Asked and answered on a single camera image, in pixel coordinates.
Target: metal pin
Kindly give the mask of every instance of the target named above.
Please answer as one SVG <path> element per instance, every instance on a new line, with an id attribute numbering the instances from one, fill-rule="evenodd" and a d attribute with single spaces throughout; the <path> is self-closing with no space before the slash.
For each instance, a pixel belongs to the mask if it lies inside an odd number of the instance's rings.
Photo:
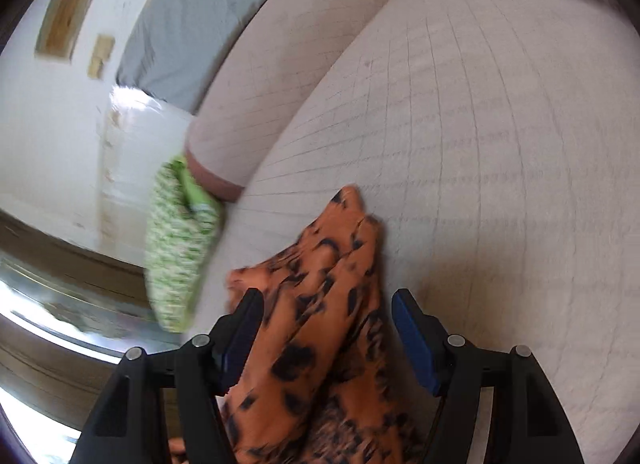
<path id="1" fill-rule="evenodd" d="M 447 343 L 452 347 L 462 347 L 465 342 L 466 340 L 460 334 L 452 334 L 447 338 Z"/>
<path id="2" fill-rule="evenodd" d="M 124 357 L 126 357 L 129 361 L 133 361 L 138 359 L 142 355 L 142 349 L 140 347 L 133 347 L 127 350 Z"/>
<path id="3" fill-rule="evenodd" d="M 208 345 L 209 336 L 207 336 L 206 334 L 198 334 L 197 336 L 193 337 L 193 339 L 191 340 L 191 344 L 194 347 L 203 347 L 205 345 Z"/>
<path id="4" fill-rule="evenodd" d="M 531 355 L 531 349 L 526 345 L 517 345 L 516 354 L 521 358 L 528 358 Z"/>

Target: blue gripper pad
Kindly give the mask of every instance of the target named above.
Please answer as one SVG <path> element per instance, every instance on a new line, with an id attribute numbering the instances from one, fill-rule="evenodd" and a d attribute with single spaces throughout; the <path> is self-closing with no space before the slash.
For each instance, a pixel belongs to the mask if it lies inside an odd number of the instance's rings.
<path id="1" fill-rule="evenodd" d="M 446 366 L 446 330 L 435 316 L 422 313 L 407 289 L 394 293 L 391 316 L 420 386 L 440 396 L 445 384 L 441 370 Z"/>

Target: orange fabric with black spots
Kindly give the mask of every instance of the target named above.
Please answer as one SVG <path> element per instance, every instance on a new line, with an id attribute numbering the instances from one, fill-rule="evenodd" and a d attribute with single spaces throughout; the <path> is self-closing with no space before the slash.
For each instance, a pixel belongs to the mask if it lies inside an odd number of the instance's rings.
<path id="1" fill-rule="evenodd" d="M 239 383 L 223 407 L 240 464 L 401 464 L 421 444 L 387 379 L 378 222 L 345 187 L 291 247 L 227 277 L 235 308 L 265 299 Z"/>

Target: white wall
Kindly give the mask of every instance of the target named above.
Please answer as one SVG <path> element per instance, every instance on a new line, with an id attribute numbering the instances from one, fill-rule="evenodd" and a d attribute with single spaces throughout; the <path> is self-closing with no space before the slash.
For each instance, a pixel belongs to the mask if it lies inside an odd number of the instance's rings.
<path id="1" fill-rule="evenodd" d="M 50 235 L 140 263 L 140 245 L 101 242 L 98 170 L 108 94 L 146 0 L 93 0 L 71 64 L 34 56 L 49 1 L 32 3 L 0 56 L 0 208 Z M 98 33 L 116 42 L 102 80 L 91 80 Z"/>

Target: green and white cloth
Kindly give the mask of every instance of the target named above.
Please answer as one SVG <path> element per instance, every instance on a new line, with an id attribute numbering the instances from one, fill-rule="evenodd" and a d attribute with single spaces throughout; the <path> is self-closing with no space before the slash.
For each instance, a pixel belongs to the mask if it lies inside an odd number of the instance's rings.
<path id="1" fill-rule="evenodd" d="M 193 179 L 184 156 L 156 175 L 146 228 L 146 293 L 169 332 L 190 325 L 200 271 L 222 230 L 224 206 Z"/>

